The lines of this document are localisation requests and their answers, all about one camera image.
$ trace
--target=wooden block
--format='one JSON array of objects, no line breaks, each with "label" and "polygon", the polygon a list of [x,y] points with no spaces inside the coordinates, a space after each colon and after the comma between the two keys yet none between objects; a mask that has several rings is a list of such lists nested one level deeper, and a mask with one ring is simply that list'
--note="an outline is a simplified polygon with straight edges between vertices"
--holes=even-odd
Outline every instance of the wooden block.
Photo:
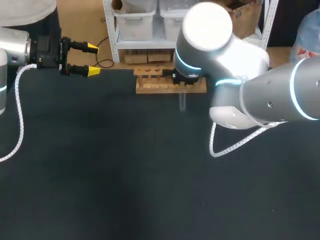
[{"label": "wooden block", "polygon": [[125,54],[124,62],[126,64],[146,64],[148,62],[148,55],[145,54]]},{"label": "wooden block", "polygon": [[172,79],[161,77],[158,78],[143,78],[143,87],[136,81],[135,92],[137,94],[205,94],[207,93],[206,78],[201,77],[199,81],[193,85],[173,84]]},{"label": "wooden block", "polygon": [[148,61],[149,62],[166,62],[171,60],[171,53],[168,51],[165,52],[148,52]]},{"label": "wooden block", "polygon": [[139,76],[139,75],[161,76],[162,69],[157,66],[141,66],[141,67],[139,66],[134,69],[133,75],[135,75],[135,76]]}]

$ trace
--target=metal shelving unit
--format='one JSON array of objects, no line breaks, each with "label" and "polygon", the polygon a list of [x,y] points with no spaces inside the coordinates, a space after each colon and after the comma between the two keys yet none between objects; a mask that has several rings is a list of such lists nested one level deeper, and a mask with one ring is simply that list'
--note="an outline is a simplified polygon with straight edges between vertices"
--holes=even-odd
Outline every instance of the metal shelving unit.
[{"label": "metal shelving unit", "polygon": [[[153,18],[153,39],[148,41],[128,41],[122,40],[119,35],[119,29],[115,27],[115,18],[112,14],[112,0],[103,0],[106,27],[108,29],[110,47],[113,61],[118,63],[119,49],[175,49],[176,42],[166,40],[165,26],[160,16]],[[261,33],[257,28],[255,33],[245,40],[251,44],[257,45],[262,49],[267,48],[272,25],[275,19],[279,0],[264,0],[264,28]]]}]

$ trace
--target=black tablecloth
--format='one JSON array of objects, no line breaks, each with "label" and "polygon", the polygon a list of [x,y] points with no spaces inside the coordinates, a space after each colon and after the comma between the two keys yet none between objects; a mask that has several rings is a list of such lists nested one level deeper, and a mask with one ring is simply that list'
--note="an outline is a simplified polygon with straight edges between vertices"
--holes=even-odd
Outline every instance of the black tablecloth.
[{"label": "black tablecloth", "polygon": [[[129,70],[22,76],[25,137],[0,163],[1,240],[319,239],[319,123],[283,124],[214,159],[211,94],[187,95],[180,112],[178,95],[135,84]],[[219,127],[215,149],[251,131]],[[1,156],[18,134],[12,90]]]}]

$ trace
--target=white plastic bin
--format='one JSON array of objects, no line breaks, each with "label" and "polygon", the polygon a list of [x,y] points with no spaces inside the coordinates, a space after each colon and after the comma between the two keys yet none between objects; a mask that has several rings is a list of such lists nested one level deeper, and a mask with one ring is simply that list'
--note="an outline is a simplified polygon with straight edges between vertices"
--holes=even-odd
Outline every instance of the white plastic bin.
[{"label": "white plastic bin", "polygon": [[160,15],[164,18],[165,36],[168,41],[178,38],[187,11],[201,0],[160,0]]},{"label": "white plastic bin", "polygon": [[144,13],[114,13],[122,40],[152,40],[157,0],[145,0],[145,8]]}]

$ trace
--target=silver robot arm segment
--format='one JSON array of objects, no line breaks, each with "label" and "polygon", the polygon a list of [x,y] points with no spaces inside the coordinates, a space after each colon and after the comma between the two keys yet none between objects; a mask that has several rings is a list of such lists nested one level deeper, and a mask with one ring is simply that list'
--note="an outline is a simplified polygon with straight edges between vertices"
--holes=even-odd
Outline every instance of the silver robot arm segment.
[{"label": "silver robot arm segment", "polygon": [[174,63],[183,76],[215,81],[210,117],[226,128],[320,118],[320,57],[268,71],[267,52],[237,38],[228,12],[215,3],[187,13]]}]

